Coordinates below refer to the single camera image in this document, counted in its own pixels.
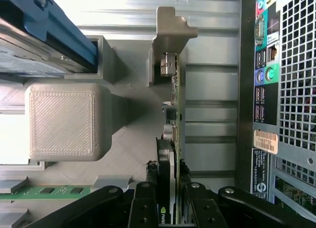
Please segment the orange barcode sticker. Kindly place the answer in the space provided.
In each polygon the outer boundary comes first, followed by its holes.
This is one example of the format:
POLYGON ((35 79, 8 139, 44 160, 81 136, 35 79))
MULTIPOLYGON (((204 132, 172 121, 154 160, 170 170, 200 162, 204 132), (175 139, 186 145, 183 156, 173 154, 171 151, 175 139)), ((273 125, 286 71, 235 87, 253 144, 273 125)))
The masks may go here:
POLYGON ((275 133, 254 130, 253 146, 271 154, 278 153, 278 135, 275 133))

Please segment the green RAM stick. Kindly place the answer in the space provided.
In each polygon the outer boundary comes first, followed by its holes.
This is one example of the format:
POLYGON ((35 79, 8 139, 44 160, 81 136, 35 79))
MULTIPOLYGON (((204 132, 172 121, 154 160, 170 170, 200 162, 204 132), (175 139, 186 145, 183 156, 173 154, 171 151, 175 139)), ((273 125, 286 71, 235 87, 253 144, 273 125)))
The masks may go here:
POLYGON ((90 194, 91 186, 24 186, 12 193, 0 193, 0 202, 18 200, 79 199, 90 194))

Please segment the grey printed parts rack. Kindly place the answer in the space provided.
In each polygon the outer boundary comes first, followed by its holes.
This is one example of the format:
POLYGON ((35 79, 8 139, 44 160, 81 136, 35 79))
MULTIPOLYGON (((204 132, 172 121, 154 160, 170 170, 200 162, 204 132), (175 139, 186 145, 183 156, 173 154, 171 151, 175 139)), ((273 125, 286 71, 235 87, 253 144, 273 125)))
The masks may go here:
MULTIPOLYGON (((161 92, 148 87, 149 40, 98 43, 98 72, 0 84, 0 193, 24 186, 105 186, 146 179, 157 157, 161 92)), ((0 227, 45 228, 78 199, 0 202, 0 227)))

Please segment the black open PC case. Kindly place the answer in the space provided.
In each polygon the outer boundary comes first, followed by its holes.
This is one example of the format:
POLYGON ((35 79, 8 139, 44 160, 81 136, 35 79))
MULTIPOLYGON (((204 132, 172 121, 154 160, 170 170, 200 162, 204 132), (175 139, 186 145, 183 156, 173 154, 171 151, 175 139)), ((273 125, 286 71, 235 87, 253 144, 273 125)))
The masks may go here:
POLYGON ((236 186, 316 228, 316 0, 240 1, 236 186))

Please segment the hard disk in blue caddy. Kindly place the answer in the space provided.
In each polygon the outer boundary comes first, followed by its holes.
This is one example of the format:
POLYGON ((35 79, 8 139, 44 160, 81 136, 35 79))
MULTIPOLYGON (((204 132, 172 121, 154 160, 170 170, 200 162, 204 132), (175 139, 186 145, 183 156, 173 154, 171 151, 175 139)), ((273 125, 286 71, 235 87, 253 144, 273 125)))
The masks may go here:
POLYGON ((0 73, 95 74, 97 45, 54 0, 0 0, 0 73))

